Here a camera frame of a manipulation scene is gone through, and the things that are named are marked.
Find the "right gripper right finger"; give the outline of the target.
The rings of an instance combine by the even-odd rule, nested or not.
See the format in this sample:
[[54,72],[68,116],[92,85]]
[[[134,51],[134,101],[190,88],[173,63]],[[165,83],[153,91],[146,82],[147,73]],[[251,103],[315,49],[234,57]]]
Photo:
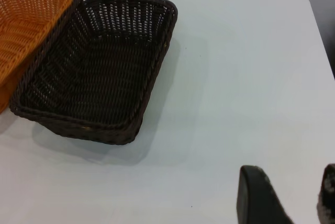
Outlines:
[[334,223],[334,164],[328,164],[324,170],[318,196],[317,214],[320,223]]

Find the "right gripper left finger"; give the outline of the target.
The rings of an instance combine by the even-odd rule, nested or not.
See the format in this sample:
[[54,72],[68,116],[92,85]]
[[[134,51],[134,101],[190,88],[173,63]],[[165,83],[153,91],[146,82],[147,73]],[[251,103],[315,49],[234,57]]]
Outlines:
[[238,223],[292,223],[267,174],[258,166],[240,168],[237,195]]

